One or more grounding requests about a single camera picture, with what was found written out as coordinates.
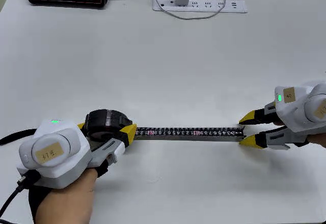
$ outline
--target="power strip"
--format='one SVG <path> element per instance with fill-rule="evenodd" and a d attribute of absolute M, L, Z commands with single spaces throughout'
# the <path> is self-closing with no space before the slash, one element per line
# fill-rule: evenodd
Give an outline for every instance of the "power strip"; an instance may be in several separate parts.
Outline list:
<path fill-rule="evenodd" d="M 223 5 L 222 0 L 189 0 L 188 6 L 177 6 L 174 0 L 158 0 L 158 3 L 166 11 L 177 12 L 216 12 Z M 153 0 L 153 10 L 162 11 L 157 2 Z M 227 0 L 221 13 L 247 13 L 244 1 Z"/>

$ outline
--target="black glove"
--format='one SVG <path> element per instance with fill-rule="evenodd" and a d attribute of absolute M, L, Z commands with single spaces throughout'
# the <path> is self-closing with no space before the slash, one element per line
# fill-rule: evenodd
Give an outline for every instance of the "black glove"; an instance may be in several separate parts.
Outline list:
<path fill-rule="evenodd" d="M 94 168 L 97 171 L 97 177 L 104 175 L 108 172 L 108 161 L 105 160 L 99 167 Z M 42 201 L 45 197 L 52 191 L 52 188 L 49 187 L 41 187 L 33 185 L 30 187 L 29 191 L 29 204 L 31 208 L 31 213 L 33 217 L 33 221 L 35 223 L 35 216 L 37 209 L 39 208 Z"/>

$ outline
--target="tape measure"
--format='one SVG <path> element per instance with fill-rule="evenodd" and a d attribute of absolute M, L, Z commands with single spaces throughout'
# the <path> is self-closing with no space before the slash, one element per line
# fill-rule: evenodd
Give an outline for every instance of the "tape measure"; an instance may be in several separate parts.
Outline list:
<path fill-rule="evenodd" d="M 245 138 L 241 127 L 180 128 L 138 127 L 134 140 L 224 141 L 239 142 Z"/>
<path fill-rule="evenodd" d="M 132 121 L 121 112 L 100 109 L 86 116 L 84 130 L 89 138 L 106 142 L 114 133 L 131 124 Z M 134 140 L 239 142 L 244 138 L 243 127 L 138 127 Z"/>

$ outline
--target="white cable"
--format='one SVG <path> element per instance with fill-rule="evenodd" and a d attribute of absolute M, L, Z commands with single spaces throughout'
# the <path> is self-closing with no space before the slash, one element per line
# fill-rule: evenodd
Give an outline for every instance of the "white cable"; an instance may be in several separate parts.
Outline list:
<path fill-rule="evenodd" d="M 211 18 L 211 17 L 214 17 L 214 16 L 216 16 L 224 7 L 225 7 L 225 4 L 226 4 L 226 0 L 223 0 L 223 5 L 221 6 L 221 8 L 220 9 L 218 9 L 215 13 L 213 13 L 213 14 L 211 14 L 211 15 L 209 15 L 209 16 L 205 16 L 205 17 L 192 17 L 192 18 L 185 18 L 185 17 L 180 17 L 180 16 L 178 16 L 178 15 L 175 15 L 175 14 L 172 14 L 171 12 L 168 12 L 168 11 L 166 11 L 165 9 L 163 9 L 162 7 L 161 7 L 161 5 L 158 3 L 158 0 L 155 0 L 156 1 L 156 3 L 157 3 L 157 5 L 159 6 L 159 8 L 164 12 L 164 13 L 166 13 L 166 14 L 168 14 L 168 15 L 171 15 L 171 16 L 173 16 L 173 17 L 175 17 L 175 18 L 177 18 L 177 19 L 183 19 L 183 20 L 193 20 L 193 19 L 209 19 L 209 18 Z"/>

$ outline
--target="human hand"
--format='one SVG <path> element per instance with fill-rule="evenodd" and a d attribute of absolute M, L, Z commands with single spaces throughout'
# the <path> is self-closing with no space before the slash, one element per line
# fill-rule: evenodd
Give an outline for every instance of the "human hand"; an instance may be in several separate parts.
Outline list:
<path fill-rule="evenodd" d="M 105 174 L 107 168 L 108 161 L 105 160 L 99 167 L 86 169 L 75 182 L 63 189 L 32 186 L 29 191 L 29 204 L 34 223 L 63 223 L 63 221 L 65 223 L 69 220 L 73 220 L 70 223 L 88 223 L 92 212 L 95 180 Z M 80 210 L 70 207 L 76 204 L 81 208 Z M 59 210 L 64 211 L 62 214 L 67 219 L 46 221 L 50 214 L 56 216 Z M 74 212 L 80 213 L 80 211 L 84 212 L 79 217 L 71 219 Z"/>
<path fill-rule="evenodd" d="M 324 148 L 326 148 L 326 133 L 309 135 L 307 137 L 307 140 L 310 143 L 319 144 L 322 145 Z"/>

